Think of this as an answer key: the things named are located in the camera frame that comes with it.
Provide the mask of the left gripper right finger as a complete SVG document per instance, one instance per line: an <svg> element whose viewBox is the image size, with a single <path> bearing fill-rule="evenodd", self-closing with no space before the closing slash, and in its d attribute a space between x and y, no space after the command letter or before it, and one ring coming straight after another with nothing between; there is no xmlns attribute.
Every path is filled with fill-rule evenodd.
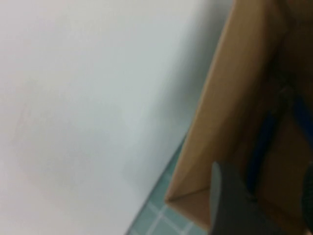
<svg viewBox="0 0 313 235"><path fill-rule="evenodd" d="M313 219L313 167L309 166L303 179L302 213L306 220Z"/></svg>

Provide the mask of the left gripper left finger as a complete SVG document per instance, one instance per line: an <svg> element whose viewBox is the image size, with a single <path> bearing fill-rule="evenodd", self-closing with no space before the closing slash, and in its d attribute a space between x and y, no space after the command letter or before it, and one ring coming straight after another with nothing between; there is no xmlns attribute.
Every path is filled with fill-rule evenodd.
<svg viewBox="0 0 313 235"><path fill-rule="evenodd" d="M261 208L255 197L259 164L247 170L244 182L237 169L214 162L209 196L211 235L303 235L313 231L313 220L293 221L273 208Z"/></svg>

